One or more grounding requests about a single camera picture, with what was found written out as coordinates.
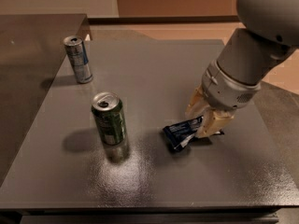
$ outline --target gray table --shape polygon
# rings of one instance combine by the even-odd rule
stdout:
[[[217,40],[91,42],[94,81],[85,85],[76,83],[65,59],[0,188],[0,208],[190,212],[298,206],[298,188],[254,103],[239,110],[225,135],[180,153],[168,148],[162,128],[184,119],[192,90],[222,47]],[[100,91],[117,93],[125,105],[129,138],[115,149],[103,147],[90,112]]]
[[[0,187],[64,60],[62,40],[89,33],[84,14],[0,16]]]

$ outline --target aluminum can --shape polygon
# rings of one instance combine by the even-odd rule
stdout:
[[[119,144],[112,146],[103,144],[107,159],[112,163],[121,163],[130,156],[130,145],[128,138],[125,138]]]
[[[77,83],[84,84],[92,81],[93,74],[88,65],[83,39],[77,35],[71,35],[64,39],[64,47],[74,70]]]
[[[117,145],[126,135],[122,101],[111,92],[101,92],[94,96],[93,117],[103,143]]]

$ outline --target green soda can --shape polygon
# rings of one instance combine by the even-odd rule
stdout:
[[[93,117],[103,143],[119,144],[126,135],[122,101],[111,92],[101,92],[94,96]]]

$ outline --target floor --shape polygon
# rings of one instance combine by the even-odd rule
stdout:
[[[97,25],[92,26],[93,40],[165,40],[165,39],[221,39],[226,44],[235,28],[243,28],[239,22],[232,23],[190,23],[190,24],[138,24],[138,25]],[[299,94],[299,50],[285,63],[273,69],[263,81],[284,90]],[[281,151],[283,160],[287,152]],[[286,166],[299,187],[299,161]],[[278,211],[279,224],[298,224],[299,209],[289,208]]]

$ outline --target table surface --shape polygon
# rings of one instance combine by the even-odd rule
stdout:
[[[199,210],[298,206],[299,191],[251,103],[225,135],[170,151],[162,128],[184,120],[218,40],[86,44],[94,80],[64,60],[3,186],[0,208]],[[103,146],[91,113],[100,91],[124,102],[128,139]]]
[[[54,80],[63,39],[84,35],[84,14],[0,16],[0,187]]]

